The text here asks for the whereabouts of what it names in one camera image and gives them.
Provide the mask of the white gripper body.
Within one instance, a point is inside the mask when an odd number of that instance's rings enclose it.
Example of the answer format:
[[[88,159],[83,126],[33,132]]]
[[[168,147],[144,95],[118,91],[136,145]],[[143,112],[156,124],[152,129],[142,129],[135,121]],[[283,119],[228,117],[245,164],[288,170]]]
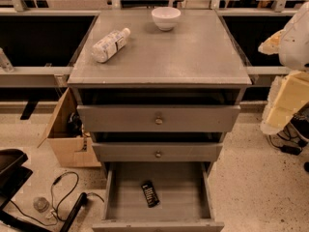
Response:
[[[309,104],[306,104],[294,115],[291,125],[302,140],[309,141]]]

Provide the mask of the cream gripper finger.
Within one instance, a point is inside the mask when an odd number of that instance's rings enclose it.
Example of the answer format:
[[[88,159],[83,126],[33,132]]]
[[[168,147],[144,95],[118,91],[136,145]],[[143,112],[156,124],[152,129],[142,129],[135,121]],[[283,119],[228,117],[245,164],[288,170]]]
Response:
[[[281,36],[283,33],[284,30],[279,30],[270,37],[268,37],[264,42],[259,45],[258,51],[265,55],[278,54],[280,49]]]
[[[291,71],[271,83],[260,129],[273,135],[284,129],[293,116],[309,102],[309,73]]]

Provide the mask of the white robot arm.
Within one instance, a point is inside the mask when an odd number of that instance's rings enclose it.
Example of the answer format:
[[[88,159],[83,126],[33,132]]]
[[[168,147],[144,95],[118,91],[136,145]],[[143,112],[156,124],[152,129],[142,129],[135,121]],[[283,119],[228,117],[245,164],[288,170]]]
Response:
[[[273,135],[309,102],[309,2],[299,8],[283,29],[261,43],[258,51],[277,54],[280,64],[291,69],[285,77],[275,77],[268,93],[260,129],[263,134]]]

